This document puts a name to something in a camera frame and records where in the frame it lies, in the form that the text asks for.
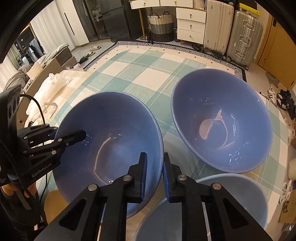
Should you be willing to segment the left hand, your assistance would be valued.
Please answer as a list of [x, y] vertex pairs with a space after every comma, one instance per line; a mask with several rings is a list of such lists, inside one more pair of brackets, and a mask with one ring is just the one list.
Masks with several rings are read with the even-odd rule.
[[[12, 183], [9, 183], [7, 185], [1, 186], [3, 192], [7, 195], [7, 196], [12, 196], [16, 191], [19, 191], [19, 189], [16, 188], [15, 185], [13, 185]], [[28, 187], [28, 191], [32, 194], [35, 195], [37, 192], [37, 187], [36, 187], [36, 183], [33, 183], [30, 187]]]

